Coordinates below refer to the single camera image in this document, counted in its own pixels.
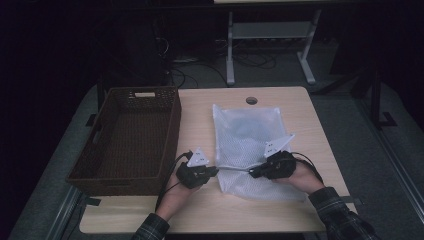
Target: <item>plaid sleeve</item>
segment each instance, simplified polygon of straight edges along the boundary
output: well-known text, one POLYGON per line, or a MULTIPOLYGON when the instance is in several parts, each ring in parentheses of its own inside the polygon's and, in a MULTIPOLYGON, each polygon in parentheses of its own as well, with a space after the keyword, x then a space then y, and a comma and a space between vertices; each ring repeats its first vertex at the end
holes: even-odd
POLYGON ((132 240, 162 240, 169 224, 156 214, 149 214, 143 224, 132 236, 132 240))
POLYGON ((374 228, 350 211, 332 187, 320 189, 309 196, 318 216, 327 228, 329 240, 380 239, 374 228))

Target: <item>brown wicker basket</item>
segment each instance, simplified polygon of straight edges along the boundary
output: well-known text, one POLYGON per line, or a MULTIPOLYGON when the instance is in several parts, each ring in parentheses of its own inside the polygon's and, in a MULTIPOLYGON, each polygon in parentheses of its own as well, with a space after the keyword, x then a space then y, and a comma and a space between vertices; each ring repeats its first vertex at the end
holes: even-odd
POLYGON ((111 88, 67 181, 89 196, 157 195, 180 120, 175 87, 111 88))

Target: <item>table top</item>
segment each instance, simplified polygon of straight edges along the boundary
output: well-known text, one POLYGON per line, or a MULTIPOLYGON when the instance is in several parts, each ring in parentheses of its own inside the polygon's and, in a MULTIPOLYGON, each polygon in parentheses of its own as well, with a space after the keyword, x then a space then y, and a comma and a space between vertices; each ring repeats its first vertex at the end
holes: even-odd
MULTIPOLYGON (((201 147, 214 165, 215 129, 212 104, 223 109, 279 107, 287 132, 295 133, 292 151, 308 156, 327 186, 340 196, 349 192, 318 116, 303 87, 226 88, 179 90, 182 104, 177 156, 201 147), (246 103, 255 97, 256 105, 246 103)), ((132 233, 154 212, 155 196, 97 197, 99 206, 87 205, 80 223, 84 233, 132 233)), ((348 204, 356 211, 353 204, 348 204)), ((316 232, 325 227, 309 202, 259 201, 221 192, 217 178, 205 184, 170 221, 169 232, 316 232)))

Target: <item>plastic bag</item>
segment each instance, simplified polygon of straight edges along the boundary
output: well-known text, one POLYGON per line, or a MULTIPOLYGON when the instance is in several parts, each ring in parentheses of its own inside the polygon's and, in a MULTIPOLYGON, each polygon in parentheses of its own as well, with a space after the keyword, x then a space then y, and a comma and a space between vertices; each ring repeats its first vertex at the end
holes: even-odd
MULTIPOLYGON (((266 162, 266 143, 287 135, 279 108, 223 110, 213 105, 216 132, 216 166, 221 190, 243 198, 259 200, 305 200, 305 194, 289 184, 254 179, 248 169, 266 162)), ((287 144, 283 150, 290 151, 287 144)))

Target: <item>table hole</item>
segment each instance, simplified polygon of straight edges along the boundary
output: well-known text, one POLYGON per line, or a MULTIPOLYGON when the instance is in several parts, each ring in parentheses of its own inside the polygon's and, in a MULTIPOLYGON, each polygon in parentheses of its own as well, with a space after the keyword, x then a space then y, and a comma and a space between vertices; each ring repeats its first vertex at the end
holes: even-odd
POLYGON ((258 103, 258 99, 256 99, 255 97, 248 97, 246 98, 246 102, 249 105, 255 105, 256 103, 258 103))

